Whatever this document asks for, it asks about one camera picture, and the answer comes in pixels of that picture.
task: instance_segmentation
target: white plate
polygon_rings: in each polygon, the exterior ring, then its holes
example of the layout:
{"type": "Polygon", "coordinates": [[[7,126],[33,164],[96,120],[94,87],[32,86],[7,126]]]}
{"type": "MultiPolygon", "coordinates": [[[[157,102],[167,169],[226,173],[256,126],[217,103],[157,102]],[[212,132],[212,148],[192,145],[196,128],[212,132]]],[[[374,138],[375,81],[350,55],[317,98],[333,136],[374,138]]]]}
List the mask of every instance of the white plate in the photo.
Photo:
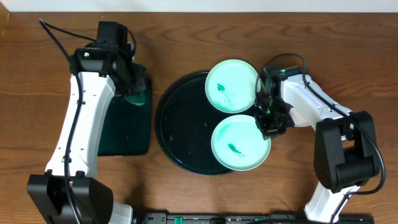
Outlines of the white plate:
{"type": "Polygon", "coordinates": [[[250,170],[268,156],[271,139],[264,140],[252,116],[234,115],[220,122],[211,136],[218,162],[232,170],[250,170]]]}
{"type": "MultiPolygon", "coordinates": [[[[245,111],[254,103],[257,75],[256,69],[242,60],[220,62],[206,77],[206,96],[222,112],[245,111]]],[[[257,84],[257,91],[260,91],[260,83],[257,84]]]]}

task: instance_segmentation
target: round black tray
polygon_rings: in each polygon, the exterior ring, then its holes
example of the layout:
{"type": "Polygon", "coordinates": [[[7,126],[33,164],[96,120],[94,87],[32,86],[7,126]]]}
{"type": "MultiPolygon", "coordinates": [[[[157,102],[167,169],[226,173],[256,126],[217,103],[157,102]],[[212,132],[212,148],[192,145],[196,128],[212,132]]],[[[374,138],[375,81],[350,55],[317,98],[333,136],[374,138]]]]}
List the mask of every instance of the round black tray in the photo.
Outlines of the round black tray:
{"type": "MultiPolygon", "coordinates": [[[[179,167],[200,175],[221,175],[232,170],[221,165],[211,150],[211,135],[217,124],[234,114],[221,112],[208,101],[208,72],[194,73],[175,82],[156,109],[156,138],[179,167]]],[[[252,115],[252,108],[241,114],[252,115]]]]}

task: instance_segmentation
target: dark green mat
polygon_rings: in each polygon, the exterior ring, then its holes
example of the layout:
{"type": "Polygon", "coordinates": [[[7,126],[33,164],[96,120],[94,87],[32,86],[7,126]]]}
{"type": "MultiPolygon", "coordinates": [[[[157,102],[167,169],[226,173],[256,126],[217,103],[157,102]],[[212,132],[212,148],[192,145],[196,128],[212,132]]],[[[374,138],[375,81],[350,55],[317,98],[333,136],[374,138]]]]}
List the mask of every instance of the dark green mat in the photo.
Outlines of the dark green mat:
{"type": "Polygon", "coordinates": [[[105,115],[99,156],[138,156],[148,151],[152,83],[147,79],[145,103],[134,105],[116,96],[105,115]]]}

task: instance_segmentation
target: black plate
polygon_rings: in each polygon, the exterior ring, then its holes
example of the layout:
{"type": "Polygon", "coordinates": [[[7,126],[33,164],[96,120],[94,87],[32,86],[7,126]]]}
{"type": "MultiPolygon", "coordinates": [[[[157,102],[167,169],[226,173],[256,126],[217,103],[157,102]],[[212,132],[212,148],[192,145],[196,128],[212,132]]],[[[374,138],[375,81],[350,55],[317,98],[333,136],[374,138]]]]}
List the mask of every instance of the black plate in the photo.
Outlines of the black plate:
{"type": "MultiPolygon", "coordinates": [[[[205,93],[208,72],[195,73],[174,83],[156,109],[156,138],[164,153],[179,167],[200,175],[232,170],[221,165],[211,150],[217,124],[234,114],[214,108],[205,93]]],[[[252,114],[252,109],[241,114],[252,114]]]]}

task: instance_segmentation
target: white wall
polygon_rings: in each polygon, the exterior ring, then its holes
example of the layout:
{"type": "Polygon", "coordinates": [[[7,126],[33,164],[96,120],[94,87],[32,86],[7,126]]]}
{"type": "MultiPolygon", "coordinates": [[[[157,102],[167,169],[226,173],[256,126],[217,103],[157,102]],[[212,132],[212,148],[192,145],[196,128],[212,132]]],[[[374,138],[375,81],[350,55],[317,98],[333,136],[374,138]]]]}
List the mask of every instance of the white wall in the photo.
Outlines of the white wall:
{"type": "Polygon", "coordinates": [[[398,12],[398,0],[0,0],[11,11],[398,12]]]}

